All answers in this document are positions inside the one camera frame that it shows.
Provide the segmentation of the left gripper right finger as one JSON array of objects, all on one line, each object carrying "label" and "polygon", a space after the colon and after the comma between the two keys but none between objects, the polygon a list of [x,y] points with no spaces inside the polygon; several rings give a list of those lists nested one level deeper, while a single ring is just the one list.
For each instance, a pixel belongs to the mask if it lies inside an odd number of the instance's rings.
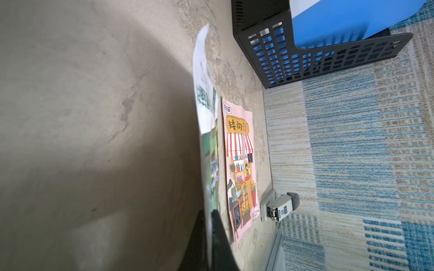
[{"label": "left gripper right finger", "polygon": [[231,250],[220,213],[213,210],[212,218],[212,271],[239,271],[234,255]]}]

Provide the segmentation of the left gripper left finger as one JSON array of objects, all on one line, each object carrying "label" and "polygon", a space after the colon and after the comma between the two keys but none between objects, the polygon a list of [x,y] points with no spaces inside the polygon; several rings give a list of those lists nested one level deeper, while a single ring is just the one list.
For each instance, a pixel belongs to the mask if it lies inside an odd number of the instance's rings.
[{"label": "left gripper left finger", "polygon": [[197,217],[179,271],[207,271],[205,215],[201,210]]}]

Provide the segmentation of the green seed bag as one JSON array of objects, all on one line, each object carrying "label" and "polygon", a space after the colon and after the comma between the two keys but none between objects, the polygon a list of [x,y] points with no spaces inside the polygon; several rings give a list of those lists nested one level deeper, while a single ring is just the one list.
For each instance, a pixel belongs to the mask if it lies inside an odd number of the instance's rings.
[{"label": "green seed bag", "polygon": [[218,156],[218,106],[217,95],[207,68],[206,38],[210,25],[198,33],[193,52],[194,100],[199,127],[201,180],[205,214],[206,255],[212,266],[212,212],[219,209],[219,156]]}]

